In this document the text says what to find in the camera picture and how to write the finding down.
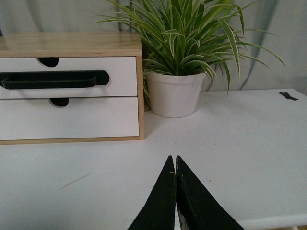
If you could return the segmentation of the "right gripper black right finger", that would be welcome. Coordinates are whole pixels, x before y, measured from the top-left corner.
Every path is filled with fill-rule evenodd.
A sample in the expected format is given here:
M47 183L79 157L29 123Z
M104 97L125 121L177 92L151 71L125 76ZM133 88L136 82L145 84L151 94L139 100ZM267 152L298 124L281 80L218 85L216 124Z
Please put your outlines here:
M190 167L176 157L177 211L182 230L242 230Z

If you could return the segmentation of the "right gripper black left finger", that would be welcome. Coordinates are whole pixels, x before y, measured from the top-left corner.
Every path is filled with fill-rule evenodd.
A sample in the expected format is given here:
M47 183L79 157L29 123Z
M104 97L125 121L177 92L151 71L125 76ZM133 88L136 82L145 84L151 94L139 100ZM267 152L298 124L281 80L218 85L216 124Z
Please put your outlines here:
M176 170L172 156L168 156L147 201L128 229L173 230L175 228L176 193Z

